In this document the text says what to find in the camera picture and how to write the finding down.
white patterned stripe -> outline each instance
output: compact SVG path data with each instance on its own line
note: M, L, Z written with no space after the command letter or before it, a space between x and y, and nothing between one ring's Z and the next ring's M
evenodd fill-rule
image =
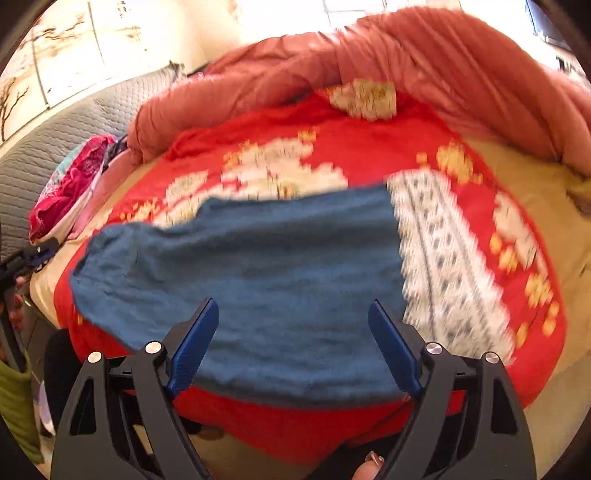
M401 238L404 321L455 355L494 351L507 363L514 342L502 290L447 177L406 170L388 179L388 190Z

wall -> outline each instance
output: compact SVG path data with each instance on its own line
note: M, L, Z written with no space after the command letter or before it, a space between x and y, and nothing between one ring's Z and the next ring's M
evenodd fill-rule
M183 63L190 72L240 42L228 0L127 0L154 64Z
M230 2L57 0L0 76L0 157L74 100L169 61L191 72L238 45Z

gray quilted headboard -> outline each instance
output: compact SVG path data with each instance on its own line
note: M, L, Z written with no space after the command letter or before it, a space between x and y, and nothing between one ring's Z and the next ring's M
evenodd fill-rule
M27 244L29 211L68 151L92 135L126 133L141 104L180 76L181 67L170 64L90 95L43 122L0 158L0 258Z

green fabric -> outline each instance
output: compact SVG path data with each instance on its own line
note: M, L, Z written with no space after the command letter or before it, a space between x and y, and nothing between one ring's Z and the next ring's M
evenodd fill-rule
M43 463L35 425L30 368L20 373L0 361L0 414L29 460L35 465Z

floral blanket pattern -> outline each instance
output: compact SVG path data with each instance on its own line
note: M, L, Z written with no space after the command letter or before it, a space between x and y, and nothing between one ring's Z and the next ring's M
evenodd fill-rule
M361 85L361 90L343 87L352 99L342 108L333 106L331 88L295 105L183 132L115 205L106 225L150 222L167 229L199 216L211 197L281 202L387 184L402 242L405 320L452 352L498 351L522 404L529 404L550 377L566 331L542 239L480 156L429 106L392 85ZM372 104L372 95L380 100L388 92L395 92L395 102L382 104L387 108L363 107ZM380 118L378 111L389 114ZM121 355L123 345L80 317L73 303L70 272L84 254L80 248L57 285L58 317L70 328L81 357L96 349ZM315 462L351 438L397 432L409 414L396 401L344 412L342 405L324 409L324 434L310 439L315 411L278 408L264 398L237 400L230 384L220 382L215 391L192 387L176 406L183 416L217 424L293 461ZM459 408L456 398L450 411ZM276 438L285 431L290 435L278 445Z

